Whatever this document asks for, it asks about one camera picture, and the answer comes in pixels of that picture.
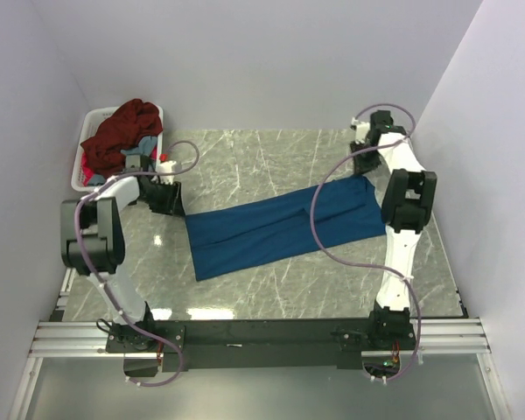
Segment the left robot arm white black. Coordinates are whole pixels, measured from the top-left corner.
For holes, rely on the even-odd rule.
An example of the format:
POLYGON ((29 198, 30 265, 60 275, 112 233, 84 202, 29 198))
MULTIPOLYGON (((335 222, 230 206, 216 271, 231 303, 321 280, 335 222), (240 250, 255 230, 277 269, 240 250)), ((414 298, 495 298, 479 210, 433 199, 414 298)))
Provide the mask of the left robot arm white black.
POLYGON ((153 173, 138 166, 109 178, 82 199, 60 206, 60 253, 66 267, 87 278, 106 302, 113 321, 130 326, 126 340, 139 352, 152 349, 158 331, 146 301, 123 267, 126 243, 120 212, 144 201, 154 214, 183 216, 180 165, 172 160, 153 173))

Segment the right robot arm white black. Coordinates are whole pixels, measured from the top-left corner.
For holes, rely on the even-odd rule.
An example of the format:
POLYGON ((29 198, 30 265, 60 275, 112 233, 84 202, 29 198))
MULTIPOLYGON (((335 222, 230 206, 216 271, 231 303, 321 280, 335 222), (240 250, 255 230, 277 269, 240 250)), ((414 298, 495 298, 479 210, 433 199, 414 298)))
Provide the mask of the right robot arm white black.
POLYGON ((369 344, 385 349, 393 342, 415 339, 410 284, 417 244, 431 220, 438 176, 419 163, 410 134, 395 124, 389 110, 376 110, 366 122, 356 116, 351 129, 355 131, 350 143, 354 172, 363 175, 385 165, 389 173, 381 202, 387 250, 366 330, 369 344))

